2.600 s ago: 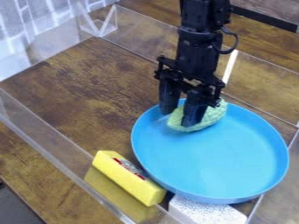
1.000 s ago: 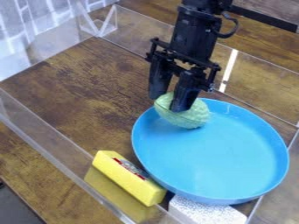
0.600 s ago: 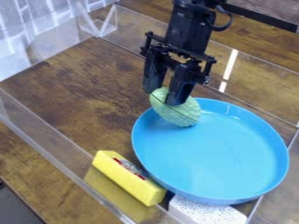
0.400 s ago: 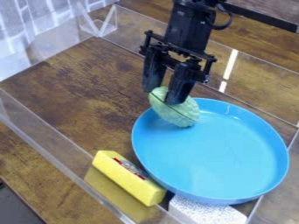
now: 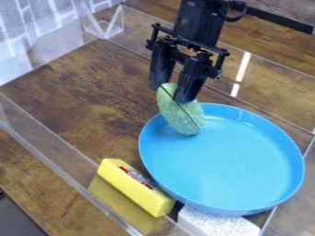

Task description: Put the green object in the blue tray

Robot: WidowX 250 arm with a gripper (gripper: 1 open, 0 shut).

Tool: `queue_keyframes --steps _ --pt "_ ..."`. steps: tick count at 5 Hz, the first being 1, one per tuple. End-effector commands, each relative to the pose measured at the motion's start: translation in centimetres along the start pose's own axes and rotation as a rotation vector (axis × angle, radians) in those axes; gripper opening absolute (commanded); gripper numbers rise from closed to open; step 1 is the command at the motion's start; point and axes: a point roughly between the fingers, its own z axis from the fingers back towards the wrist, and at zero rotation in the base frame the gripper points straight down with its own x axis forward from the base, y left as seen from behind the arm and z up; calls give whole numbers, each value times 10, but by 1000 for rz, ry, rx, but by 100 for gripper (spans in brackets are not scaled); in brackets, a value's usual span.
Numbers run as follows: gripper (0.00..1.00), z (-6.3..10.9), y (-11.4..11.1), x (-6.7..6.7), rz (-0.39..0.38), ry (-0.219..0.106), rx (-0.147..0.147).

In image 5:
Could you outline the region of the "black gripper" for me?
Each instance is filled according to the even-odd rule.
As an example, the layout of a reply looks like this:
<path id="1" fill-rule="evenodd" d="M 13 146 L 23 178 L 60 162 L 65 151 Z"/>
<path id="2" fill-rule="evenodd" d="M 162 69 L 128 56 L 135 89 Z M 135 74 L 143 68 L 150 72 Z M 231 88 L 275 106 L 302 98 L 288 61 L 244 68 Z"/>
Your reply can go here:
<path id="1" fill-rule="evenodd" d="M 226 0 L 182 0 L 180 10 L 174 29 L 152 24 L 151 38 L 147 48 L 152 49 L 150 62 L 150 88 L 156 90 L 170 81 L 176 62 L 170 53 L 174 47 L 168 43 L 156 42 L 159 31 L 178 39 L 178 44 L 186 47 L 204 48 L 219 54 L 218 64 L 222 64 L 228 51 L 219 49 L 219 40 L 224 22 L 228 20 L 228 2 Z M 218 79 L 222 72 L 212 65 L 212 60 L 203 56 L 190 57 L 184 61 L 174 100 L 187 103 L 196 99 L 207 78 Z"/>

